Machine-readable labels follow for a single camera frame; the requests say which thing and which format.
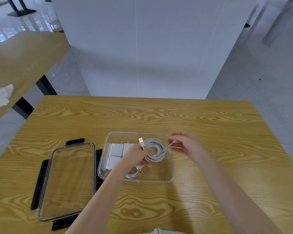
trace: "person's right arm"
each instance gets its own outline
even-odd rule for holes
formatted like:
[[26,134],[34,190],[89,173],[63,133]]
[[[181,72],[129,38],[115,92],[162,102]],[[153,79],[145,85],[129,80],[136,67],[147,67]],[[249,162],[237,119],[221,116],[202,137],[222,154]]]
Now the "person's right arm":
[[197,164],[235,233],[282,233],[194,135],[175,132],[168,142],[174,140],[177,142],[171,149],[184,153]]

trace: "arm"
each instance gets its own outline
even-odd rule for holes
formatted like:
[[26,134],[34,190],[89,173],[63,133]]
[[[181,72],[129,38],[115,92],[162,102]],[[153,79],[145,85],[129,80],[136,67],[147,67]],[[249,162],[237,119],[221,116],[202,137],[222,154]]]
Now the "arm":
[[172,133],[168,142],[174,140],[177,143],[172,150],[184,153],[197,164],[235,233],[282,233],[195,136]]
[[143,151],[140,149],[141,146],[135,144],[127,151],[125,156],[112,169],[98,191],[66,231],[66,234],[105,233],[107,222],[125,175],[137,164],[140,167],[144,165],[151,166],[150,163],[141,160],[146,155],[151,154],[152,151],[150,149]]

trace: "tile floor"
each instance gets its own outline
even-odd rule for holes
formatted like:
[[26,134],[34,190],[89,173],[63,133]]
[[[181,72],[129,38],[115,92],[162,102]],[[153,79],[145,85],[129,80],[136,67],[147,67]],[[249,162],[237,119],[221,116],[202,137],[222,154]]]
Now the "tile floor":
[[[0,41],[20,31],[52,31],[61,25],[52,3],[24,2],[37,13],[15,18],[6,15],[12,11],[9,5],[0,7]],[[254,102],[293,160],[293,12],[273,36],[264,38],[285,4],[286,0],[259,0],[251,28],[241,32],[207,99]],[[46,76],[58,94],[89,95],[72,53]],[[42,97],[35,85],[24,96],[34,107]],[[24,121],[13,110],[0,120],[0,154]]]

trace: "white tissue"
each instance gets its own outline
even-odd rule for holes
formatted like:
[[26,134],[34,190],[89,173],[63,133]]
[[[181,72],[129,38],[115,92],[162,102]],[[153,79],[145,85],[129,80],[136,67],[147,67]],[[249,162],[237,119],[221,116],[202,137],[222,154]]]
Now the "white tissue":
[[13,91],[13,85],[8,85],[4,88],[0,88],[0,107],[9,103]]

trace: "table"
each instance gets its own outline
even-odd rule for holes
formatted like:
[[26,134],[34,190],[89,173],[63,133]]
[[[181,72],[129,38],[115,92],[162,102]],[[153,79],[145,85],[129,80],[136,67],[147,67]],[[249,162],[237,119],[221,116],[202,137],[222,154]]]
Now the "table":
[[[293,162],[252,103],[82,96],[45,96],[1,155],[0,233],[50,233],[52,223],[30,210],[41,162],[71,139],[102,148],[114,130],[198,134],[278,227],[293,233]],[[199,169],[174,157],[171,183],[122,185],[108,233],[232,233]]]
[[24,31],[0,43],[0,87],[14,87],[10,103],[0,107],[0,118],[11,107],[29,116],[33,107],[22,96],[33,84],[44,95],[56,94],[45,74],[69,50],[65,34],[54,32]]

